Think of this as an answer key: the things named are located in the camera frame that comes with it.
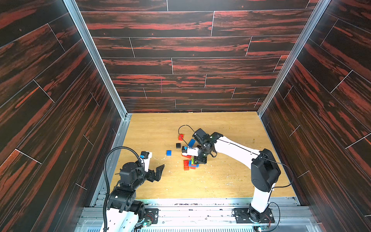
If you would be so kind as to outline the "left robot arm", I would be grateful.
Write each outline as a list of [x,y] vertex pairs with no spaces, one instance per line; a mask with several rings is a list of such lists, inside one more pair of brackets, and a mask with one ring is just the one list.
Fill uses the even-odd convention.
[[103,205],[101,232],[133,232],[137,225],[142,227],[145,204],[136,200],[136,190],[146,181],[160,181],[165,165],[149,170],[150,158],[144,162],[128,162],[122,166],[120,179]]

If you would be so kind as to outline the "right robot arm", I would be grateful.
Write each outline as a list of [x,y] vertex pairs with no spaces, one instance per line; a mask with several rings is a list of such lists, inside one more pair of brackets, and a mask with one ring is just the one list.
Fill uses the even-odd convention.
[[271,192],[281,175],[281,170],[272,152],[267,149],[261,151],[248,148],[218,132],[209,135],[202,129],[198,129],[192,137],[198,143],[198,146],[189,148],[183,153],[194,156],[195,162],[206,164],[209,155],[222,153],[249,168],[251,170],[251,182],[255,187],[249,212],[252,215],[266,211]]

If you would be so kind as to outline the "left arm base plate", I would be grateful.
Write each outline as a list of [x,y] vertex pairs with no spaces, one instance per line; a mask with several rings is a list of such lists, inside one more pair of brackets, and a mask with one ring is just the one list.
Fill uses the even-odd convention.
[[137,224],[152,225],[157,224],[159,218],[158,208],[145,208],[144,212],[140,214]]

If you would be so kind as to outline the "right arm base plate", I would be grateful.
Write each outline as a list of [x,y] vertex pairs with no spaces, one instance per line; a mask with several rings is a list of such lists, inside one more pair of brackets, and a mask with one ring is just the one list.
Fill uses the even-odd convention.
[[275,219],[271,209],[268,207],[262,213],[257,210],[249,208],[234,208],[232,209],[232,216],[235,218],[237,224],[273,224]]

